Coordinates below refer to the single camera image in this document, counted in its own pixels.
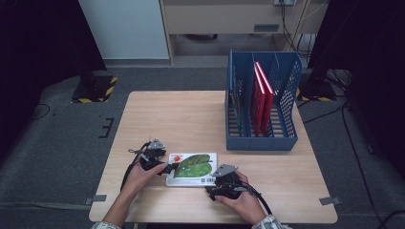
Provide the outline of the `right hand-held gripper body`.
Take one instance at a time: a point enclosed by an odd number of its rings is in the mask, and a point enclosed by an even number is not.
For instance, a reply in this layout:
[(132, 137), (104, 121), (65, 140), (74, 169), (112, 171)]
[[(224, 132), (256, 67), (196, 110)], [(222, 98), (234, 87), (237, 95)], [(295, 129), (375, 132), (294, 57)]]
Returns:
[(231, 199), (237, 199), (242, 192), (248, 190), (236, 174), (237, 166), (222, 164), (213, 173), (215, 178), (215, 187), (218, 187), (224, 196)]

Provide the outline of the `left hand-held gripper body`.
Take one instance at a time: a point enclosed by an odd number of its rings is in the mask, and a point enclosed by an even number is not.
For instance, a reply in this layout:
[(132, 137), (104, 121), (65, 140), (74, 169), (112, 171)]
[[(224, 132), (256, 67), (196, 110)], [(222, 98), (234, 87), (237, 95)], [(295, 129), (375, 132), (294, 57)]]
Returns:
[(166, 153), (165, 145), (157, 138), (146, 142), (140, 149), (140, 164), (143, 170), (150, 170), (161, 164), (160, 158)]

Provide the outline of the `white book with green leaf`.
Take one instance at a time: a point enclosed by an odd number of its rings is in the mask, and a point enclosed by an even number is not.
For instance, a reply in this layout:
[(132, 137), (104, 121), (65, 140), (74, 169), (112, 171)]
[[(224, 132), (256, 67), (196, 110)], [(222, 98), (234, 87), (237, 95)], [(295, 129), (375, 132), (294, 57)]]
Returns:
[(216, 153), (174, 153), (168, 163), (178, 164), (166, 176), (166, 185), (171, 187), (214, 186), (212, 174), (217, 170)]

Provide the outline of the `blue file rack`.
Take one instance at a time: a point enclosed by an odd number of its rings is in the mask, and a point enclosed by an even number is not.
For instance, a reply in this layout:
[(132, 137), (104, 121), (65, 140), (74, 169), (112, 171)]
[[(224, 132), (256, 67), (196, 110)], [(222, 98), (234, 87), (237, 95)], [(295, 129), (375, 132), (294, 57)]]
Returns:
[[(254, 67), (258, 61), (274, 91), (268, 134), (254, 134), (251, 103)], [(302, 75), (295, 52), (234, 52), (228, 57), (224, 100), (226, 149), (289, 151), (298, 139), (292, 108)]]

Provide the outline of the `red picture book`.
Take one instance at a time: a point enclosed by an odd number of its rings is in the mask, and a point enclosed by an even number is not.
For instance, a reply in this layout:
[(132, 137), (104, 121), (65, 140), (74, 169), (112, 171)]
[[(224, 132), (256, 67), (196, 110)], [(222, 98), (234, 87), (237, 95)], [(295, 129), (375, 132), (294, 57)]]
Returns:
[(267, 78), (267, 75), (265, 74), (265, 72), (262, 68), (262, 65), (258, 61), (255, 62), (255, 68), (258, 72), (261, 84), (264, 88), (264, 92), (266, 95), (265, 101), (263, 103), (263, 109), (262, 109), (261, 132), (262, 132), (262, 135), (267, 135), (268, 128), (270, 125), (270, 115), (271, 115), (271, 109), (272, 109), (272, 104), (273, 104), (274, 91), (272, 90), (272, 87)]
[(254, 67), (253, 96), (251, 103), (251, 117), (253, 130), (256, 136), (260, 135), (266, 92), (262, 83), (262, 77), (257, 67)]

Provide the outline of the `person's right hand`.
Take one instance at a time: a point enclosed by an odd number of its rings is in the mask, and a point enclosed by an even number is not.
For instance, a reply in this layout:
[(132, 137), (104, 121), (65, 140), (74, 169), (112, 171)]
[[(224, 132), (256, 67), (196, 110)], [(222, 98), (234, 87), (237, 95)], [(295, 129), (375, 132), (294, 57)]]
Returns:
[(266, 217), (259, 200), (249, 192), (242, 192), (237, 199), (225, 197), (219, 201), (236, 212), (243, 220), (253, 225)]

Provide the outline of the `person's left hand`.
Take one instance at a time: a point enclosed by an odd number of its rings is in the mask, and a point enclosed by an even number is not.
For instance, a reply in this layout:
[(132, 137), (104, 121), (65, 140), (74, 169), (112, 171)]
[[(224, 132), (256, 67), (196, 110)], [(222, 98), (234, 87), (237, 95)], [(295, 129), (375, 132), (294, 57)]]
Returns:
[(141, 191), (148, 182), (166, 166), (166, 163), (162, 163), (145, 171), (139, 164), (135, 165), (129, 173), (119, 196), (123, 198), (125, 202), (132, 201), (137, 196), (138, 192)]

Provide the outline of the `black stand with striped base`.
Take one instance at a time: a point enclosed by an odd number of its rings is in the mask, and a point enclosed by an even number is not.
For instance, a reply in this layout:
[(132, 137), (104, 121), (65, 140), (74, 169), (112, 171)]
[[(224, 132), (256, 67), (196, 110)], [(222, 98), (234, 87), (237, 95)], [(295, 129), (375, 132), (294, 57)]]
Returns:
[(106, 70), (77, 69), (80, 81), (71, 97), (73, 103), (105, 102), (117, 83), (117, 77)]
[(297, 90), (300, 101), (333, 101), (336, 93), (325, 76), (312, 76), (311, 70), (304, 70)]

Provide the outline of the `wooden cabinet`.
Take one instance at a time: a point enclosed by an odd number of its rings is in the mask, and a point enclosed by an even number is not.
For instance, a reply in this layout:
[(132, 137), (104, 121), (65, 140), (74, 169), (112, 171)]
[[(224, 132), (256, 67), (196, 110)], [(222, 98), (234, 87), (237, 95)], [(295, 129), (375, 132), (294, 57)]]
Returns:
[(175, 61), (182, 34), (270, 33), (279, 51), (298, 47), (302, 34), (318, 33), (330, 0), (296, 0), (274, 6), (274, 0), (160, 0), (169, 60)]

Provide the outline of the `black curtain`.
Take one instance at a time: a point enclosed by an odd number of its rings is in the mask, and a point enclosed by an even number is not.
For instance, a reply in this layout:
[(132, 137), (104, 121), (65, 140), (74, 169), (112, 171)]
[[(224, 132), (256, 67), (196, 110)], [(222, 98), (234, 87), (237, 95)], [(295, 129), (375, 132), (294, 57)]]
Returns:
[(330, 0), (309, 62), (309, 84), (352, 74), (349, 101), (374, 152), (405, 178), (405, 0)]
[(78, 0), (0, 0), (0, 166), (43, 90), (80, 67), (105, 65)]

